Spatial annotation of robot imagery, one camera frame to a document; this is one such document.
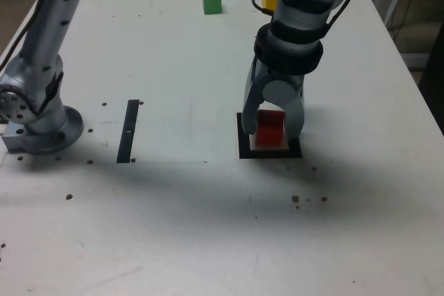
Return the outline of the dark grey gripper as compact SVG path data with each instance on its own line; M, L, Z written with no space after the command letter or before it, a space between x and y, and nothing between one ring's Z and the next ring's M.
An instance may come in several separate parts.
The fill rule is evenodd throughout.
M264 102L284 112L284 131L288 139L298 139L305 123L303 95L305 76L293 76L265 66L252 66L246 81L241 123L244 132L257 131L257 111Z

